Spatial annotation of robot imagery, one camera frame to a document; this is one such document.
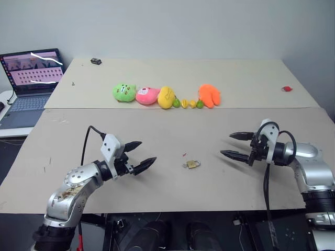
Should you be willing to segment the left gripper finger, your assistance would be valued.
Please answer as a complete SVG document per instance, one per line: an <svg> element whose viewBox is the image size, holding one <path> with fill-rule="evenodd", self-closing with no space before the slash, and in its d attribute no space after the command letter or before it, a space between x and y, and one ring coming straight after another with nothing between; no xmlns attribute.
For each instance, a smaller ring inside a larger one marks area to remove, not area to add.
<svg viewBox="0 0 335 251"><path fill-rule="evenodd" d="M136 149L140 144L142 144L141 141L132 141L132 142L126 143L124 147L124 152L131 152L134 149Z"/></svg>
<svg viewBox="0 0 335 251"><path fill-rule="evenodd" d="M147 170L156 160L156 157L151 157L142 161L138 166L133 168L133 175L138 175Z"/></svg>

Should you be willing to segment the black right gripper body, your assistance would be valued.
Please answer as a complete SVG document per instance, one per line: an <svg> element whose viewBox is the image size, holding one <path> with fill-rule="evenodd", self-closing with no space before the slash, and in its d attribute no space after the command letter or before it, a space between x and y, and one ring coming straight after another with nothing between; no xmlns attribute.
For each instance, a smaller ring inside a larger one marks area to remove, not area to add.
<svg viewBox="0 0 335 251"><path fill-rule="evenodd" d="M258 138L253 137L250 143L252 149L248 158L249 166L252 166L254 161L262 161L267 158L269 151L268 141L268 138L264 135L260 135Z"/></svg>

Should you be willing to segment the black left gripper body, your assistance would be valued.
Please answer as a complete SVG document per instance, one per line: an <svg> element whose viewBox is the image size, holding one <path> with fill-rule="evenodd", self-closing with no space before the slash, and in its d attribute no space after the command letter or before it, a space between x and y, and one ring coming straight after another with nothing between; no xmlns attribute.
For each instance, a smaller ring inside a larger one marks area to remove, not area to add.
<svg viewBox="0 0 335 251"><path fill-rule="evenodd" d="M128 156L122 153L120 158L114 159L114 168L118 176L123 176L125 174L134 174L134 168L128 163Z"/></svg>

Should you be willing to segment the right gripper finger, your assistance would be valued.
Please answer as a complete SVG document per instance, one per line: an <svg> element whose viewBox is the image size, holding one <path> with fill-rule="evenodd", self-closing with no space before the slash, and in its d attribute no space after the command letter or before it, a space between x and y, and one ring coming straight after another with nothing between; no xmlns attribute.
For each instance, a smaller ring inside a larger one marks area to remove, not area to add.
<svg viewBox="0 0 335 251"><path fill-rule="evenodd" d="M234 132L229 136L236 140L251 141L253 139L253 132Z"/></svg>
<svg viewBox="0 0 335 251"><path fill-rule="evenodd" d="M246 155L246 154L241 154L241 153L239 153L237 151L233 151L233 150L222 150L220 152L225 157L228 157L228 158L233 159L235 161L248 163L249 156Z"/></svg>

